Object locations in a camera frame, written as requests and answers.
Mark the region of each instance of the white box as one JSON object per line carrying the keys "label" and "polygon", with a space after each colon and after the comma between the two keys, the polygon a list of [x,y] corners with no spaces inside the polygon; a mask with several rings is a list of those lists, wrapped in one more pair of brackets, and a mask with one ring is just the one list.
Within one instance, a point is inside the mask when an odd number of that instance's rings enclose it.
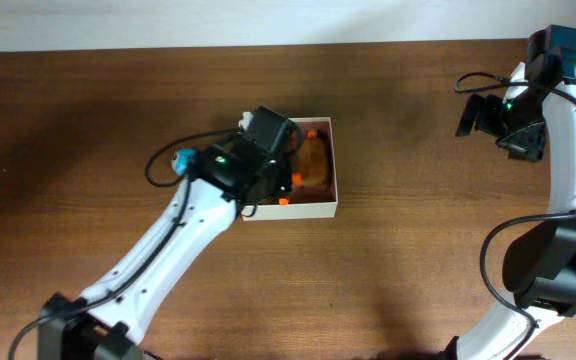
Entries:
{"label": "white box", "polygon": [[[294,121],[301,130],[306,134],[310,129],[317,129],[328,135],[330,139],[330,154],[332,162],[332,179],[328,190],[318,194],[318,197],[323,198],[321,202],[299,202],[288,205],[258,205],[257,212],[252,217],[243,217],[244,221],[257,221],[257,220],[287,220],[287,219],[313,219],[313,218],[331,218],[335,217],[337,211],[338,195],[337,195],[337,170],[335,167],[335,147],[332,137],[332,123],[328,117],[316,118],[297,118],[290,119]],[[246,206],[244,214],[250,214],[253,206]]]}

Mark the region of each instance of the brown wood surface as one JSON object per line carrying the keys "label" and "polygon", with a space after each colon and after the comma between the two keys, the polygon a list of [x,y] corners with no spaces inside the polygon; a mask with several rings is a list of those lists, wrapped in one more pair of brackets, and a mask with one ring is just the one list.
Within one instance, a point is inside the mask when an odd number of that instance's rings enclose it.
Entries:
{"label": "brown wood surface", "polygon": [[[172,290],[142,346],[165,359],[439,351],[492,303],[480,243],[546,209],[549,164],[456,139],[459,75],[509,74],[523,40],[0,54],[0,358],[53,292],[75,297],[173,190],[143,166],[263,104],[333,119],[334,219],[235,223]],[[490,269],[501,286],[505,247]],[[36,334],[21,345],[33,357]],[[576,359],[576,318],[529,350]]]}

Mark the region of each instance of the open box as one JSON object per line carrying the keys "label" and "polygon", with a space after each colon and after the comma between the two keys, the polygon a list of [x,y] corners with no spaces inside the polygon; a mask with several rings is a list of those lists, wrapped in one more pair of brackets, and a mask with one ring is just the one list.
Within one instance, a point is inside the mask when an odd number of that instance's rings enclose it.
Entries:
{"label": "open box", "polygon": [[[290,196],[288,205],[258,205],[254,216],[244,217],[244,221],[256,220],[286,220],[286,219],[313,219],[335,217],[337,211],[337,170],[335,168],[335,147],[332,137],[330,118],[297,118],[294,121],[305,133],[317,129],[328,136],[330,140],[331,181],[325,190],[303,188],[294,191]],[[251,213],[252,206],[246,206],[244,213]]]}

